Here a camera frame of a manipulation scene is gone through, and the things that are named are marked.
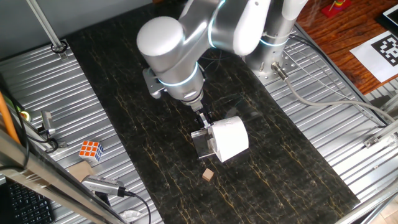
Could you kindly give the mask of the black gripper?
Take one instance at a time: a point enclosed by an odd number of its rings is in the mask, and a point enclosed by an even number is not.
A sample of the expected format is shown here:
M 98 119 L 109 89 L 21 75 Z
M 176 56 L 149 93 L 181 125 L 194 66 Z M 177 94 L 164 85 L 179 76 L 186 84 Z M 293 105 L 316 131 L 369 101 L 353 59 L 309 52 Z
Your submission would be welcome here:
M 199 110 L 194 110 L 196 115 L 197 123 L 203 123 L 203 127 L 208 129 L 211 124 L 215 122 L 210 107 L 208 105 L 203 105 L 203 108 Z

